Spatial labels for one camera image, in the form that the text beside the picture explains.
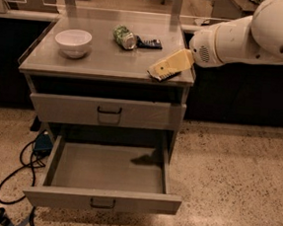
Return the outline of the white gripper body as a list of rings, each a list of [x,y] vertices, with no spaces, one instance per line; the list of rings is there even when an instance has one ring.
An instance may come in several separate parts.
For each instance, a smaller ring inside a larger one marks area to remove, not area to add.
[[[223,65],[216,51],[216,37],[222,23],[204,26],[194,33],[189,49],[193,60],[202,68],[214,68]]]

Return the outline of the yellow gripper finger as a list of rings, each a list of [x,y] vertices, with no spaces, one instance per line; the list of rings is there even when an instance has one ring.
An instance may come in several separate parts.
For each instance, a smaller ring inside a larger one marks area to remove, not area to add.
[[[172,72],[181,72],[192,67],[194,60],[189,49],[177,50],[174,53],[160,59],[157,63],[151,65],[147,72],[156,72],[158,75]]]

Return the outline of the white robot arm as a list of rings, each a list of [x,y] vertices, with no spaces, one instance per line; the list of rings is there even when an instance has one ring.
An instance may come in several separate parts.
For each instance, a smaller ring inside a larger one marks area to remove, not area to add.
[[[253,15],[199,29],[188,49],[160,59],[148,73],[163,81],[194,64],[214,68],[240,62],[283,65],[283,0],[264,0]]]

